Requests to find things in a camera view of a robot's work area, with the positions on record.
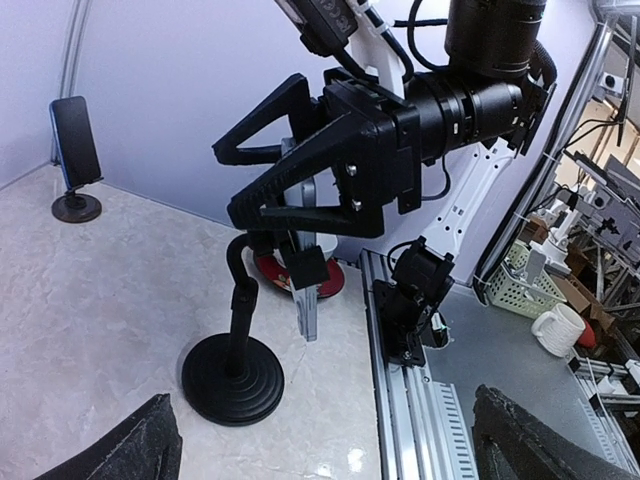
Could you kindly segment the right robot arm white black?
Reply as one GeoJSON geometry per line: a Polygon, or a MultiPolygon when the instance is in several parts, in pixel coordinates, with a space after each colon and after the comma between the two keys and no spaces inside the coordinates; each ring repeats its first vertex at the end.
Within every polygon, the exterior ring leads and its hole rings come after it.
{"type": "Polygon", "coordinates": [[[221,164],[266,166],[227,208],[260,253],[286,232],[377,238],[387,204],[421,206],[423,166],[498,139],[528,149],[557,77],[537,38],[543,2],[452,2],[445,66],[398,42],[365,1],[280,7],[306,48],[338,67],[316,98],[290,76],[214,144],[221,164]]]}

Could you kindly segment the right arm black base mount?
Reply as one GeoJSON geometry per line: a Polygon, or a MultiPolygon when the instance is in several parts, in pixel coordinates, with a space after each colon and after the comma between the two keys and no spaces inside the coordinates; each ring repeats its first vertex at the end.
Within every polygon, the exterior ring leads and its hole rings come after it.
{"type": "Polygon", "coordinates": [[[423,367],[426,360],[418,322],[425,307],[416,300],[418,291],[375,280],[373,293],[385,359],[406,367],[423,367]]]}

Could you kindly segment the grey round-base phone stand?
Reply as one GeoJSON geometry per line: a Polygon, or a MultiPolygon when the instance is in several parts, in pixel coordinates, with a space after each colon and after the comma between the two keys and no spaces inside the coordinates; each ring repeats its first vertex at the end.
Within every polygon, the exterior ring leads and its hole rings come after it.
{"type": "Polygon", "coordinates": [[[51,205],[52,215],[69,224],[87,223],[102,213],[102,204],[94,196],[68,191],[51,205]]]}

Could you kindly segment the black pole phone stand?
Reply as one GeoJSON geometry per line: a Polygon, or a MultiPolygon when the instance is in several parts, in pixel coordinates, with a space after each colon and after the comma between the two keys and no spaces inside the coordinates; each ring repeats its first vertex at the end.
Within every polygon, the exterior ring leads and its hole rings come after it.
{"type": "MultiPolygon", "coordinates": [[[[250,336],[257,306],[259,285],[247,272],[243,252],[252,246],[248,233],[234,238],[226,250],[226,262],[234,281],[231,297],[230,331],[209,336],[186,355],[181,384],[189,405],[215,424],[240,427],[260,422],[278,407],[285,388],[285,376],[275,353],[250,336]]],[[[294,252],[282,245],[281,256],[290,275],[295,269],[317,273],[309,286],[329,278],[318,245],[294,252]]]]}

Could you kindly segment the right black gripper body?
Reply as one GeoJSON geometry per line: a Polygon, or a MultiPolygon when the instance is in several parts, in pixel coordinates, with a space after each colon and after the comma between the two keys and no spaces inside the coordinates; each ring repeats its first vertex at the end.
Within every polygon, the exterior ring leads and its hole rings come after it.
{"type": "Polygon", "coordinates": [[[399,214],[418,209],[422,187],[418,109],[341,69],[328,70],[324,76],[328,117],[351,114],[359,130],[334,169],[340,192],[365,206],[395,201],[399,214]]]}

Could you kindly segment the black phone blue edge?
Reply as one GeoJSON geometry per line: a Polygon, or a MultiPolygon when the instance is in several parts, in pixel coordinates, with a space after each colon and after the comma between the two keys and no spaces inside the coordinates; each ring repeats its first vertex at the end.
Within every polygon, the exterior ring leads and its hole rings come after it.
{"type": "Polygon", "coordinates": [[[67,189],[74,191],[100,181],[102,172],[85,98],[57,99],[49,109],[67,189]]]}

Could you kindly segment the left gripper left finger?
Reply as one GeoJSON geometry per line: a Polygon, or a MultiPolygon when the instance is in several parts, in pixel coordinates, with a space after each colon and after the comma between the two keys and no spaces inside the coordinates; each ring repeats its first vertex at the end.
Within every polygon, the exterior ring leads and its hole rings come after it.
{"type": "Polygon", "coordinates": [[[177,479],[183,439],[171,397],[156,394],[89,448],[41,479],[177,479]]]}

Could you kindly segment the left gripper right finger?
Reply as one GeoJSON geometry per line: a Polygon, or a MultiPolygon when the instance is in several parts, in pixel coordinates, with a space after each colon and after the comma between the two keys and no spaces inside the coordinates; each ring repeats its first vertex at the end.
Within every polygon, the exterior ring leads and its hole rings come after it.
{"type": "Polygon", "coordinates": [[[577,446],[499,389],[475,392],[474,455],[481,479],[634,479],[577,446]]]}

